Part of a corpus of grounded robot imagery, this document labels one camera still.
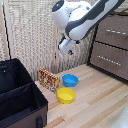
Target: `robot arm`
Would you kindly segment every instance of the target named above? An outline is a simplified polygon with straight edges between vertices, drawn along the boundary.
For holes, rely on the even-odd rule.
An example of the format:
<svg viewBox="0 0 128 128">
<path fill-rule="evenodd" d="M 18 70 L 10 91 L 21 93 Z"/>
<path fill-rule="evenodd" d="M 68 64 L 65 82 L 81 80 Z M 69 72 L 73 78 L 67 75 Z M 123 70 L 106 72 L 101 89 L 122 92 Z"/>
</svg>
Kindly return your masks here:
<svg viewBox="0 0 128 128">
<path fill-rule="evenodd" d="M 58 1 L 52 9 L 52 17 L 60 33 L 65 36 L 59 45 L 63 54 L 75 41 L 85 38 L 101 20 L 118 8 L 125 0 L 98 0 L 93 6 L 88 2 Z"/>
</svg>

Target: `wicker cabinet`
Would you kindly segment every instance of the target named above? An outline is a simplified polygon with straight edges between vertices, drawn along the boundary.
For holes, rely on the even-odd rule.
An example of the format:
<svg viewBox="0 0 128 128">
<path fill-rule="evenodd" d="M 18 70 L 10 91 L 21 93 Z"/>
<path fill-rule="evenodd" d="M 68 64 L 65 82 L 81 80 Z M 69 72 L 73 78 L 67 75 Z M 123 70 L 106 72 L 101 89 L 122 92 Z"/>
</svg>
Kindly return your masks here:
<svg viewBox="0 0 128 128">
<path fill-rule="evenodd" d="M 88 64 L 128 80 L 128 16 L 104 19 L 97 28 Z"/>
</svg>

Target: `blue cup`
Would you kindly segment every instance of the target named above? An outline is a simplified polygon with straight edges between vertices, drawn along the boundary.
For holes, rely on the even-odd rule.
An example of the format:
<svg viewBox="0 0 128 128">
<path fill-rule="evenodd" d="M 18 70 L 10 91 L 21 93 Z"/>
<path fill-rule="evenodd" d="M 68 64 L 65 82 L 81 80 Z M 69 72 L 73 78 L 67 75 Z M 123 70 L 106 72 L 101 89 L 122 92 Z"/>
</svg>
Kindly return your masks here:
<svg viewBox="0 0 128 128">
<path fill-rule="evenodd" d="M 74 87 L 78 82 L 78 77 L 72 74 L 66 74 L 62 77 L 63 84 L 67 87 Z"/>
</svg>

